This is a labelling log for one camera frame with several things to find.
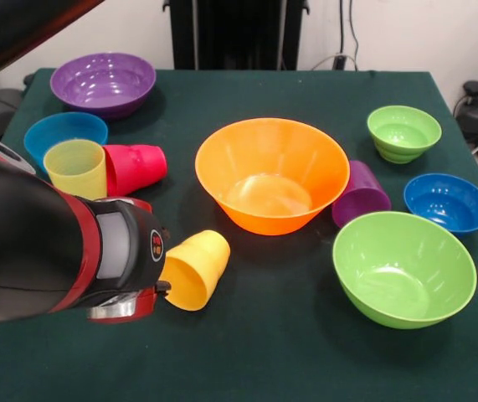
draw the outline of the yellow cup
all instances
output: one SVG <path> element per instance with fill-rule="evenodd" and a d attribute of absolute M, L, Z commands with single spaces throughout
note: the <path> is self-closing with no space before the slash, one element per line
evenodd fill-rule
<path fill-rule="evenodd" d="M 217 232 L 204 230 L 166 253 L 160 281 L 172 286 L 166 299 L 190 312 L 201 310 L 224 273 L 231 249 Z"/>
<path fill-rule="evenodd" d="M 44 166 L 57 189 L 91 200 L 106 197 L 105 151 L 97 142 L 61 142 L 47 151 Z"/>

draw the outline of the purple cup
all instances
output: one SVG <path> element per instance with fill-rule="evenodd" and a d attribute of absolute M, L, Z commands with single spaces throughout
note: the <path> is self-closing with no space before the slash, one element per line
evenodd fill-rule
<path fill-rule="evenodd" d="M 105 120 L 128 117 L 155 85 L 151 64 L 132 54 L 88 54 L 59 67 L 50 86 L 54 95 L 75 111 Z"/>
<path fill-rule="evenodd" d="M 342 228 L 358 216 L 390 209 L 391 201 L 369 166 L 360 161 L 350 161 L 347 188 L 332 205 L 336 225 Z"/>

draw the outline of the blue bowl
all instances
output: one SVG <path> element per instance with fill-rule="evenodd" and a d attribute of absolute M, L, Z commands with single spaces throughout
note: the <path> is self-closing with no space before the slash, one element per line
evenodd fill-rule
<path fill-rule="evenodd" d="M 38 121 L 24 136 L 24 147 L 44 173 L 45 153 L 59 142 L 75 138 L 90 140 L 100 145 L 108 141 L 108 126 L 90 113 L 71 111 L 59 113 Z"/>
<path fill-rule="evenodd" d="M 455 235 L 478 230 L 478 188 L 463 178 L 443 173 L 413 178 L 404 188 L 404 202 L 412 214 Z"/>

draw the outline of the small green bowl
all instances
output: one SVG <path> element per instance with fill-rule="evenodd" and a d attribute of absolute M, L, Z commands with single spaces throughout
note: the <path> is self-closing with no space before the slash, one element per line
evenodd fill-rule
<path fill-rule="evenodd" d="M 441 138 L 438 121 L 409 106 L 381 107 L 369 115 L 367 127 L 380 155 L 392 163 L 413 161 Z"/>
<path fill-rule="evenodd" d="M 420 216 L 375 212 L 344 226 L 333 262 L 351 302 L 386 327 L 428 327 L 454 316 L 475 294 L 470 253 Z"/>

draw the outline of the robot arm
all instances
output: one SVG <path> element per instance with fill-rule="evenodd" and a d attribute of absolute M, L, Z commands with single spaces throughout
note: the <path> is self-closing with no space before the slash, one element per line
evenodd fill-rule
<path fill-rule="evenodd" d="M 104 0 L 0 0 L 0 70 Z"/>
<path fill-rule="evenodd" d="M 104 0 L 0 0 L 0 70 Z M 0 321 L 86 308 L 96 322 L 153 310 L 164 265 L 162 227 L 131 198 L 91 202 L 34 176 L 0 143 Z"/>

